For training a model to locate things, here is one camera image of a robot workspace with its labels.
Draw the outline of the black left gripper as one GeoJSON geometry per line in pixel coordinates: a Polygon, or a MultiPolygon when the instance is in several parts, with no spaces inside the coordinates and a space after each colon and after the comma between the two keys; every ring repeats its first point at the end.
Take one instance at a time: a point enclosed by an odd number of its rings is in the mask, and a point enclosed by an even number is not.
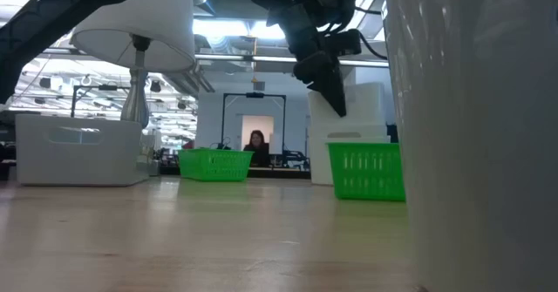
{"type": "Polygon", "coordinates": [[[278,25],[295,56],[293,73],[319,92],[339,117],[347,114],[344,80],[331,40],[318,27],[339,24],[343,10],[335,2],[290,2],[278,9],[278,25]]]}

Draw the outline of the black metal frame stand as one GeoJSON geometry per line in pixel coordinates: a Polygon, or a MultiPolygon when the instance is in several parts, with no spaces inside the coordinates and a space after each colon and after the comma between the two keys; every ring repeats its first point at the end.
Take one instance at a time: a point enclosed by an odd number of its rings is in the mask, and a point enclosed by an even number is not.
{"type": "Polygon", "coordinates": [[[285,126],[286,126],[286,105],[287,105],[287,96],[280,95],[280,94],[265,94],[262,92],[245,92],[245,93],[237,93],[237,92],[225,92],[222,95],[222,104],[221,104],[221,138],[220,144],[223,144],[225,139],[224,131],[225,131],[225,112],[227,110],[227,97],[235,96],[235,97],[244,97],[244,98],[281,98],[283,105],[282,105],[282,144],[280,148],[280,154],[284,155],[285,152],[285,126]]]}

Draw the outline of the long ceiling light strip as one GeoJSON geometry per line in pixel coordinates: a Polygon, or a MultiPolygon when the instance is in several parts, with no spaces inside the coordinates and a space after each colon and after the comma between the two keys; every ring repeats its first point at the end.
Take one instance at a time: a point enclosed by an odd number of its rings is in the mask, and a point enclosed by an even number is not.
{"type": "MultiPolygon", "coordinates": [[[[296,63],[295,58],[275,57],[275,56],[196,54],[195,57],[199,60],[208,60],[208,61],[235,61],[235,62],[244,61],[244,62],[282,63],[282,64],[296,63]]],[[[376,61],[376,60],[340,59],[339,64],[343,66],[369,67],[369,68],[389,67],[388,62],[376,61]]]]}

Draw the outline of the white shade table lamp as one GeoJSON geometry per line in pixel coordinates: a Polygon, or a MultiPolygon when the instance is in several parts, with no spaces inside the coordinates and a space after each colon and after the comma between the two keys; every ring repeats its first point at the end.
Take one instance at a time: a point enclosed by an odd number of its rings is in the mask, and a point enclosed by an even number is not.
{"type": "Polygon", "coordinates": [[[195,63],[193,8],[193,0],[126,0],[99,8],[74,29],[74,47],[129,70],[122,120],[147,127],[147,75],[184,72],[195,63]]]}

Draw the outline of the person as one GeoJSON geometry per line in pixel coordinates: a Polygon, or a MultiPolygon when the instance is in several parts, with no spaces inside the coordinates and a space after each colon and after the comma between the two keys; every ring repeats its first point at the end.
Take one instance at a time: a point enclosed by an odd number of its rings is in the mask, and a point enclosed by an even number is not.
{"type": "Polygon", "coordinates": [[[249,143],[245,145],[243,150],[245,152],[252,152],[251,167],[270,166],[269,144],[265,141],[261,131],[254,130],[251,132],[249,143]]]}

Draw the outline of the thin black background frame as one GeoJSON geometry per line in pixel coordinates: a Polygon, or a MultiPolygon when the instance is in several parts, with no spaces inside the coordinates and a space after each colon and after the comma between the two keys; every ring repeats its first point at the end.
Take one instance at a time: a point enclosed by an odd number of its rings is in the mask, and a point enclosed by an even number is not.
{"type": "Polygon", "coordinates": [[[103,85],[74,85],[73,86],[73,92],[72,92],[72,95],[71,95],[71,113],[70,113],[71,118],[75,117],[76,104],[79,102],[79,100],[81,100],[92,89],[98,89],[100,91],[112,91],[112,92],[114,92],[114,91],[117,91],[117,90],[128,91],[129,87],[117,86],[117,85],[108,85],[108,84],[103,84],[103,85]],[[85,88],[86,92],[82,96],[79,96],[78,91],[82,88],[85,88]]]}

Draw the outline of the green plastic slotted basket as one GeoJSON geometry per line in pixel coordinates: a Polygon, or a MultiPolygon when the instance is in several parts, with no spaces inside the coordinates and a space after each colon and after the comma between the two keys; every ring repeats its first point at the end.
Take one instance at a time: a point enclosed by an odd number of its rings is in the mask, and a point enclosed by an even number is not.
{"type": "Polygon", "coordinates": [[[398,144],[329,143],[328,149],[338,199],[405,201],[398,144]]]}
{"type": "Polygon", "coordinates": [[[198,181],[244,181],[252,154],[209,148],[180,150],[180,176],[198,181]]]}

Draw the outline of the grey plastic bin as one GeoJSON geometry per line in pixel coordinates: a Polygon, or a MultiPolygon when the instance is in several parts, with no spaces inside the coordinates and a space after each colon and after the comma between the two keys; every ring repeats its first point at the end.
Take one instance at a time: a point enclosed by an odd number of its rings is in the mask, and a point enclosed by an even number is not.
{"type": "Polygon", "coordinates": [[[558,0],[386,0],[427,292],[558,292],[558,0]]]}
{"type": "Polygon", "coordinates": [[[22,185],[125,187],[147,179],[136,122],[18,114],[15,131],[22,185]]]}

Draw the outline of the grey ceiling duct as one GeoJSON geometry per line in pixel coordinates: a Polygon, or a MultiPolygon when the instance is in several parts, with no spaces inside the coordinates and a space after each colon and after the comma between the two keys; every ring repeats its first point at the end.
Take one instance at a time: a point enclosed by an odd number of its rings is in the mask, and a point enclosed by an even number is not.
{"type": "Polygon", "coordinates": [[[251,0],[207,0],[197,6],[198,16],[224,19],[266,20],[269,11],[251,0]]]}

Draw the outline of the dark background table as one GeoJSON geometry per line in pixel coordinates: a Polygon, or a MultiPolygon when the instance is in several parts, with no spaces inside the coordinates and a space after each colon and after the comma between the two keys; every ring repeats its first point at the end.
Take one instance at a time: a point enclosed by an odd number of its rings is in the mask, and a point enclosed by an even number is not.
{"type": "MultiPolygon", "coordinates": [[[[180,176],[180,169],[177,166],[162,166],[160,168],[161,175],[180,176]]],[[[297,168],[260,168],[251,167],[248,170],[248,178],[259,179],[294,179],[294,180],[310,180],[311,172],[300,171],[297,168]]]]}

